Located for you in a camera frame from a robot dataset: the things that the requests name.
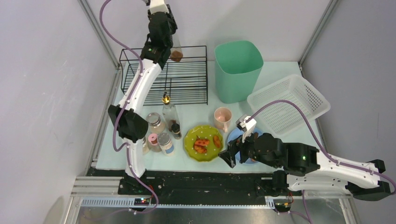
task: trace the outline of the small bottle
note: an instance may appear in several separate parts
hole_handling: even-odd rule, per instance
[[[175,139],[181,139],[182,138],[182,133],[180,131],[180,125],[179,124],[172,124],[172,134]]]
[[[173,146],[172,140],[170,140],[170,135],[167,133],[161,133],[158,135],[158,144],[160,145],[162,152],[171,156],[175,153],[175,147]]]
[[[166,92],[163,94],[162,98],[163,108],[162,114],[165,119],[166,126],[168,127],[169,132],[172,132],[172,125],[179,124],[179,116],[177,115],[176,107],[173,103],[170,102],[170,97],[166,96]]]
[[[172,35],[173,47],[170,49],[170,59],[174,62],[180,62],[183,58],[182,48],[177,33]]]
[[[158,113],[150,113],[146,117],[151,133],[159,134],[164,131],[166,124]]]
[[[158,135],[153,133],[148,136],[148,142],[151,145],[151,151],[159,153],[162,150],[161,150],[161,147],[158,145],[157,138],[158,138]]]
[[[146,141],[146,137],[143,138],[142,148],[143,148],[143,155],[147,154],[150,151],[149,144]]]

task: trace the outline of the jar lid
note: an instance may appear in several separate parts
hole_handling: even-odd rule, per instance
[[[180,125],[178,123],[172,124],[171,129],[173,133],[178,133],[180,132]]]
[[[161,122],[161,116],[158,113],[150,113],[146,117],[146,121],[148,122],[149,125],[151,126],[156,126],[159,125]]]
[[[158,144],[164,146],[170,142],[170,135],[167,133],[161,133],[158,135]]]
[[[148,141],[153,145],[156,146],[158,145],[158,141],[157,141],[158,135],[157,134],[150,134],[148,136]]]

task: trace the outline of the label on jar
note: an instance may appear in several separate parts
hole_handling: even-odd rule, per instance
[[[173,146],[172,141],[170,141],[168,144],[166,144],[164,146],[160,145],[160,147],[163,150],[163,153],[165,155],[173,155],[174,150],[175,150],[175,147]]]

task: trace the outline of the green bucket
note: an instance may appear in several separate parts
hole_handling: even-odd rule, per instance
[[[214,49],[216,90],[226,104],[244,101],[252,93],[264,61],[249,41],[234,41]]]

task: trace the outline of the gold bottle cap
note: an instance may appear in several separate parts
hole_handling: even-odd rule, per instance
[[[166,95],[166,92],[163,94],[162,102],[163,102],[165,105],[168,105],[168,104],[170,103],[170,96],[167,96],[167,95]]]

